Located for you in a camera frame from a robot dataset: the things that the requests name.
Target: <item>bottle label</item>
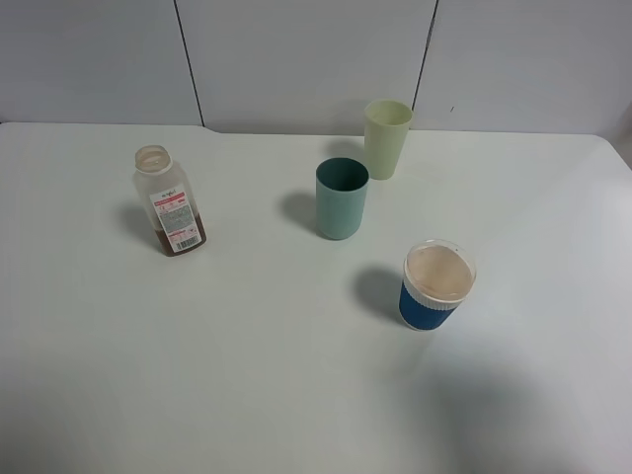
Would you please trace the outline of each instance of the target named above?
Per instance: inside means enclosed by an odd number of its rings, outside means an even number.
[[[184,185],[149,195],[149,198],[175,253],[199,243],[198,224]]]

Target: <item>paper cup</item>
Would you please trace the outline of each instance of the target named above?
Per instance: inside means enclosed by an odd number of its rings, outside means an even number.
[[[411,249],[404,262],[399,311],[413,329],[429,331],[467,297],[476,267],[467,253],[451,242],[429,240]]]

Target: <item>cup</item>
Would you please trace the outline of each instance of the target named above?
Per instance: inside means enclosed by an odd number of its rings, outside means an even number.
[[[428,240],[411,249],[404,263],[399,311],[413,329],[438,328],[470,292],[474,261],[456,244]]]
[[[364,109],[364,159],[373,180],[388,180],[402,152],[413,111],[396,101],[371,102]]]
[[[330,158],[316,169],[316,219],[330,239],[343,240],[362,222],[368,171],[351,158]]]

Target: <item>blue cup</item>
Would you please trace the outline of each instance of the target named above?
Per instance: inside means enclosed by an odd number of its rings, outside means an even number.
[[[474,261],[444,240],[429,240],[411,249],[404,263],[399,311],[413,329],[438,328],[466,298],[474,280]]]
[[[362,222],[368,170],[351,158],[330,158],[316,169],[316,220],[330,239],[354,235]]]

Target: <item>green cup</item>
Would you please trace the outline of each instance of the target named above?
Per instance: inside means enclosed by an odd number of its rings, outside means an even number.
[[[371,102],[364,109],[364,163],[373,180],[388,180],[397,166],[413,111],[396,101]]]
[[[351,158],[330,158],[316,169],[316,220],[330,239],[343,240],[359,229],[368,171]]]

